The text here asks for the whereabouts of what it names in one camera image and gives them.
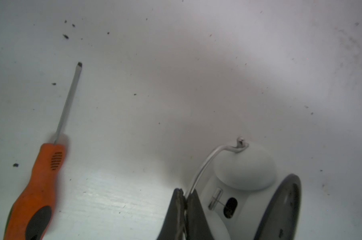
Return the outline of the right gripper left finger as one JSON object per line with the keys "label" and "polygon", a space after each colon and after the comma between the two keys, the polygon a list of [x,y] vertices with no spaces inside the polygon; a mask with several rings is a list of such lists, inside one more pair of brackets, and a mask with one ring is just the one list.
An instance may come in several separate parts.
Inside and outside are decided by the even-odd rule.
{"label": "right gripper left finger", "polygon": [[213,235],[197,191],[186,198],[175,189],[157,237],[159,240],[211,240]]}

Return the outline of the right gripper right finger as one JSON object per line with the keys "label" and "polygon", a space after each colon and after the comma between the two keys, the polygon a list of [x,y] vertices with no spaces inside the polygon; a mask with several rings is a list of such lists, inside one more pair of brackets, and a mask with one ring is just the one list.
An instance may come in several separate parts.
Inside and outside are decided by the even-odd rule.
{"label": "right gripper right finger", "polygon": [[302,200],[300,178],[290,174],[275,191],[257,229],[255,240],[293,240]]}

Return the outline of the white twin-bell alarm clock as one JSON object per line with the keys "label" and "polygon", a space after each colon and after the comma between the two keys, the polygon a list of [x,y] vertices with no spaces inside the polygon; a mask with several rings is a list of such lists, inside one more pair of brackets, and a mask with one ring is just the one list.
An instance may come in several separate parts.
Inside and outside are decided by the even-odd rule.
{"label": "white twin-bell alarm clock", "polygon": [[185,197],[197,191],[212,240],[255,240],[269,202],[288,175],[278,172],[260,145],[239,137],[208,155]]}

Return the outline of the orange handled screwdriver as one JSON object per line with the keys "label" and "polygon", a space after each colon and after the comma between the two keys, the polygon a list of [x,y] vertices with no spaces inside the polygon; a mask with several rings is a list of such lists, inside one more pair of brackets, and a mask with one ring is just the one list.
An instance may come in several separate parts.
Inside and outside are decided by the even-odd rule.
{"label": "orange handled screwdriver", "polygon": [[52,220],[57,176],[66,157],[66,146],[59,144],[58,140],[69,115],[82,68],[82,62],[78,62],[53,141],[41,145],[30,180],[12,205],[4,231],[5,240],[41,240]]}

